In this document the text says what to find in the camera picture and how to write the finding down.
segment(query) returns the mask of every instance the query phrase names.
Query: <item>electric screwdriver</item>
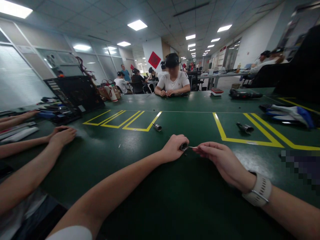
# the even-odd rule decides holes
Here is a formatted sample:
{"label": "electric screwdriver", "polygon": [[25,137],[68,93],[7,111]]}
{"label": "electric screwdriver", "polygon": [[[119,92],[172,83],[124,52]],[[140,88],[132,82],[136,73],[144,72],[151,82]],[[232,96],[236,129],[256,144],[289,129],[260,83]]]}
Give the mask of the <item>electric screwdriver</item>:
{"label": "electric screwdriver", "polygon": [[249,99],[249,98],[261,98],[263,95],[261,93],[246,93],[239,92],[236,89],[230,89],[230,96],[232,99]]}

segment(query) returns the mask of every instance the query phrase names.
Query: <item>red diamond sign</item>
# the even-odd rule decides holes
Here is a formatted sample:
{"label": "red diamond sign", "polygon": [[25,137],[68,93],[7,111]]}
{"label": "red diamond sign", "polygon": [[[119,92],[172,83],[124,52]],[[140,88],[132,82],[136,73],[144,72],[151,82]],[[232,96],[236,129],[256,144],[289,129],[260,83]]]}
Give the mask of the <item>red diamond sign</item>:
{"label": "red diamond sign", "polygon": [[148,60],[148,63],[150,63],[152,67],[157,68],[157,66],[159,65],[160,61],[161,61],[161,58],[159,58],[158,55],[155,54],[155,52],[152,52],[151,56],[150,56],[150,58]]}

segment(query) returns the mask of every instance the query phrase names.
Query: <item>ceiling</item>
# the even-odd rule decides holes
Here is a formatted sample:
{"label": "ceiling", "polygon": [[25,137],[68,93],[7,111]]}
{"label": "ceiling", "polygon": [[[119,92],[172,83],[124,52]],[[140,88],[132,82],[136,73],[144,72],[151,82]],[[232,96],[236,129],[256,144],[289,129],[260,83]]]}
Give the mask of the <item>ceiling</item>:
{"label": "ceiling", "polygon": [[[197,57],[202,57],[208,46],[209,53],[222,47],[223,42],[237,36],[284,0],[9,0],[34,11],[26,19],[9,17],[40,28],[67,33],[79,38],[88,35],[116,45],[126,41],[141,54],[142,43],[162,37],[180,53],[191,58],[188,44],[195,43]],[[209,5],[173,17],[192,7],[209,2]],[[141,19],[148,27],[135,31],[127,24]],[[224,32],[217,30],[226,25]],[[186,40],[196,34],[195,39]],[[212,39],[221,38],[211,43]]]}

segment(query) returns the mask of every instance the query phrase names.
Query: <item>smartwatch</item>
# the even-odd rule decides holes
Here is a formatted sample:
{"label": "smartwatch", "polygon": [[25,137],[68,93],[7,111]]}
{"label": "smartwatch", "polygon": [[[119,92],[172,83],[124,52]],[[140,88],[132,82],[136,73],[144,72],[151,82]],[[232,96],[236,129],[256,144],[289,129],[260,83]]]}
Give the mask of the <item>smartwatch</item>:
{"label": "smartwatch", "polygon": [[269,202],[272,184],[270,180],[262,174],[250,170],[249,172],[257,176],[257,180],[253,189],[247,194],[242,194],[242,196],[253,206],[262,207]]}

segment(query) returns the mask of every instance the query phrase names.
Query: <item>green workbench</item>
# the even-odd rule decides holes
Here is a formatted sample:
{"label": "green workbench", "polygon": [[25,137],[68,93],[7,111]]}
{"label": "green workbench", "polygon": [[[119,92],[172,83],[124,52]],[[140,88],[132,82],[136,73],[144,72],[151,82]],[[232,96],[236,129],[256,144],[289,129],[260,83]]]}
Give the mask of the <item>green workbench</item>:
{"label": "green workbench", "polygon": [[[159,151],[172,134],[184,134],[190,146],[215,141],[231,148],[247,169],[266,175],[279,188],[320,207],[314,186],[301,178],[279,155],[282,150],[320,150],[320,130],[276,123],[258,106],[295,103],[319,106],[254,89],[260,99],[232,100],[210,91],[183,98],[155,94],[126,95],[104,109],[70,124],[77,138],[67,145],[41,188],[70,208],[86,191],[110,174]],[[155,121],[162,126],[157,132]],[[255,131],[247,136],[236,122]],[[52,132],[49,121],[27,139]],[[5,159],[20,168],[45,146]],[[101,228],[108,239],[287,239],[288,233],[263,211],[245,201],[220,176],[214,164],[191,149],[180,159],[155,169],[106,219]]]}

